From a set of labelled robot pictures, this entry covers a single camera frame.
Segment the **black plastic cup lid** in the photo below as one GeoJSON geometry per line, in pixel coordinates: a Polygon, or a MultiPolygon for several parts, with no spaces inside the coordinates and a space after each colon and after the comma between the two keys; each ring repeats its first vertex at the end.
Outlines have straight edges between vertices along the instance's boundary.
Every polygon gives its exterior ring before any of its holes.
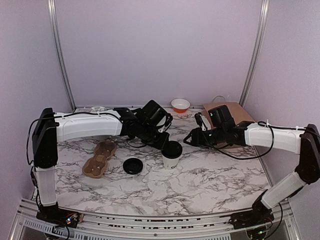
{"type": "Polygon", "coordinates": [[[183,147],[178,141],[170,140],[161,151],[162,156],[168,159],[178,159],[183,152],[183,147]]]}

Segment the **white paper cup with print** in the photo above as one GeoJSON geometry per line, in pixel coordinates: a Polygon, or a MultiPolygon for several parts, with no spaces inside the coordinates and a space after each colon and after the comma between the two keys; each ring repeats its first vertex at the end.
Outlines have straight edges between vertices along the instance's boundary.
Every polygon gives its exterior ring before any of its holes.
{"type": "Polygon", "coordinates": [[[178,162],[181,158],[181,154],[176,155],[168,155],[168,154],[162,154],[162,162],[163,166],[166,170],[173,170],[177,167],[178,162]]]}

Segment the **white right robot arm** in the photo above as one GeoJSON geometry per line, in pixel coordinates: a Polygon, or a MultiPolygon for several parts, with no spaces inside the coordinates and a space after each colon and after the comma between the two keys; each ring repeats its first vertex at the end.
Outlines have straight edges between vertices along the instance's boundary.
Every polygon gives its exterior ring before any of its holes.
{"type": "Polygon", "coordinates": [[[320,178],[320,134],[314,124],[306,127],[274,126],[264,121],[241,121],[236,123],[226,105],[208,112],[213,128],[208,129],[202,114],[194,117],[198,127],[184,138],[184,143],[194,147],[214,149],[222,152],[219,144],[228,146],[258,146],[284,150],[299,155],[299,163],[293,172],[276,185],[262,193],[252,204],[247,219],[258,224],[271,209],[286,198],[297,194],[305,185],[320,178]]]}

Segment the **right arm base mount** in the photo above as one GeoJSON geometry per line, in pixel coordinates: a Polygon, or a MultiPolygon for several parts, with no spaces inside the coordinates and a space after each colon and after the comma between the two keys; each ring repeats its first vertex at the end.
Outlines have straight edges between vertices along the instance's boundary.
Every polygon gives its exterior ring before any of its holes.
{"type": "Polygon", "coordinates": [[[272,222],[274,219],[271,209],[258,207],[231,214],[228,223],[233,225],[233,228],[237,230],[272,222]]]}

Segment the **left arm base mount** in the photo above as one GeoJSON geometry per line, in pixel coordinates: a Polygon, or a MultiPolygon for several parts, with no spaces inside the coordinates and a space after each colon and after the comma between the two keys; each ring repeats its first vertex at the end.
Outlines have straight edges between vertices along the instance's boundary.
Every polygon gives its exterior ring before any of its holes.
{"type": "Polygon", "coordinates": [[[76,228],[82,217],[79,212],[60,208],[57,202],[52,206],[43,206],[37,198],[36,204],[38,207],[37,219],[59,226],[76,228]]]}

